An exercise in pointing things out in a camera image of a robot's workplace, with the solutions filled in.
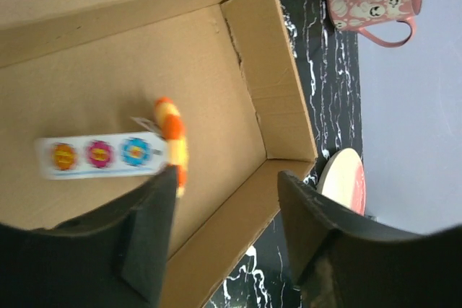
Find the brown cardboard box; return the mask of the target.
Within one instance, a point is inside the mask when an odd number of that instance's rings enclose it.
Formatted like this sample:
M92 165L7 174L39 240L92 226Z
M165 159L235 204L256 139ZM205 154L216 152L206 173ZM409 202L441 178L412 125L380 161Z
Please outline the brown cardboard box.
M3 307L204 307L316 157L280 0L1 0Z

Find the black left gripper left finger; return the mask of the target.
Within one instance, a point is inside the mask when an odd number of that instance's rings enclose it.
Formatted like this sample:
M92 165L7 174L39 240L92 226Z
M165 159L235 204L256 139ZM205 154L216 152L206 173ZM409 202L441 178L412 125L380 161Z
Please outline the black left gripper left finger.
M3 307L157 307L176 203L168 166L52 229L1 226Z

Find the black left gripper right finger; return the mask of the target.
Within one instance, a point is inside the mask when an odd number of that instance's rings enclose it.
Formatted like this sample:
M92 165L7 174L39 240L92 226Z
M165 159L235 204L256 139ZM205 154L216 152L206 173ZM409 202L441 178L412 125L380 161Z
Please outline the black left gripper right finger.
M292 280L304 307L459 307L461 227L415 234L361 216L281 171Z

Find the orange sunflower plush toy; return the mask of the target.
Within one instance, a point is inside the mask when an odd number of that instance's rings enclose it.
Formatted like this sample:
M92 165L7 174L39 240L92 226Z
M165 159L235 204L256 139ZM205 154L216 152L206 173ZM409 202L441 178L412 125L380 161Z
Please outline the orange sunflower plush toy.
M182 198L186 188L189 160L186 127L178 108L168 97L156 100L154 120L167 144L167 162L177 169L176 197Z

